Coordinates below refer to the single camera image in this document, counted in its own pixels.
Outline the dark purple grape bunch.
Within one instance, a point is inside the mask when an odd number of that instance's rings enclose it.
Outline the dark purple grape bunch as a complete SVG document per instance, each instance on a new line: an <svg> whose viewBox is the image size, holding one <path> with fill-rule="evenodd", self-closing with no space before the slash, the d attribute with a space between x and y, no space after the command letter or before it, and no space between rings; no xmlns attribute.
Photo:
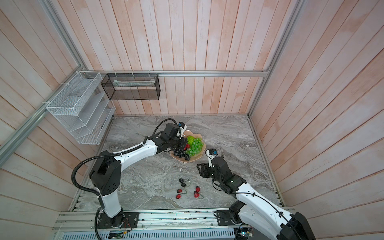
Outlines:
<svg viewBox="0 0 384 240"><path fill-rule="evenodd" d="M190 151L188 147L181 149L173 149L173 155L176 156L179 160L190 161Z"/></svg>

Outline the green grape bunch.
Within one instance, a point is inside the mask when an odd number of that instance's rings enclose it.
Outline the green grape bunch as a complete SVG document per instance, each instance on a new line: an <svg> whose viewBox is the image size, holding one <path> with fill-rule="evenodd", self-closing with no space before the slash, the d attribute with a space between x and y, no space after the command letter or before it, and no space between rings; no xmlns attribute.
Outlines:
<svg viewBox="0 0 384 240"><path fill-rule="evenodd" d="M190 145L191 147L189 148L190 156L193 157L199 154L202 151L203 145L204 143L201 138L195 138L194 143Z"/></svg>

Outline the bumpy green fake fruit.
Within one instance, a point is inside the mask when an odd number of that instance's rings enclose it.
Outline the bumpy green fake fruit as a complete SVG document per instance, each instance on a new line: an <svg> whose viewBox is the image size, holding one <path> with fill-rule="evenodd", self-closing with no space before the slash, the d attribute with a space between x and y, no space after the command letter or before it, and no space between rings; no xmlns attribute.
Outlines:
<svg viewBox="0 0 384 240"><path fill-rule="evenodd" d="M187 141L189 145L192 145L195 141L195 138L193 136L187 136Z"/></svg>

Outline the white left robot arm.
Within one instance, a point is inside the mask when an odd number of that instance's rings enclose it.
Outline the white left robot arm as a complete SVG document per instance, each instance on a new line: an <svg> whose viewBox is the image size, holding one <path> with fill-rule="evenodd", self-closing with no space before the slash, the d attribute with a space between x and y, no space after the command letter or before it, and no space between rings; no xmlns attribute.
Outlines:
<svg viewBox="0 0 384 240"><path fill-rule="evenodd" d="M183 150L188 143L183 136L186 129L187 126L182 122L166 124L163 131L145 137L142 143L116 153L105 152L96 160L90 179L96 188L103 214L113 228L121 227L124 222L124 210L117 191L122 172L147 157L167 150Z"/></svg>

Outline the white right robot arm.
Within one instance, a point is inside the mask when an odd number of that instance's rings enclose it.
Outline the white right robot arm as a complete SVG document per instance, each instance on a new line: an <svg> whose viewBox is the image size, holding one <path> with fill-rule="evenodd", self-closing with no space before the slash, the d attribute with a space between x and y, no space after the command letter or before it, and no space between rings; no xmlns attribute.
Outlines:
<svg viewBox="0 0 384 240"><path fill-rule="evenodd" d="M245 179L232 173L224 157L209 164L197 164L202 178L211 178L226 194L236 199L229 208L234 223L249 225L270 240L314 240L316 237L307 218L299 212L278 207L259 194Z"/></svg>

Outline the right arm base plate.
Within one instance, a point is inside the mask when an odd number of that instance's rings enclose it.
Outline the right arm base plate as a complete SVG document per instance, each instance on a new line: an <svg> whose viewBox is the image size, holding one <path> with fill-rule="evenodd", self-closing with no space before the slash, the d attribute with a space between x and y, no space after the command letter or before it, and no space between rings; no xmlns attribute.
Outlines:
<svg viewBox="0 0 384 240"><path fill-rule="evenodd" d="M214 212L214 216L219 226L236 226L242 223L238 214L232 210L218 210Z"/></svg>

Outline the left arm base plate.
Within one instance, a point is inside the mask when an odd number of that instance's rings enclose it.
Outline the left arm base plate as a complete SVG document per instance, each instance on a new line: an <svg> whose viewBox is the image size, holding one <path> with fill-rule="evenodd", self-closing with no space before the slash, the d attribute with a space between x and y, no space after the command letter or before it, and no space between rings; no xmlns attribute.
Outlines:
<svg viewBox="0 0 384 240"><path fill-rule="evenodd" d="M118 213L115 217L109 218L107 214L101 213L98 217L98 229L134 229L138 225L139 212Z"/></svg>

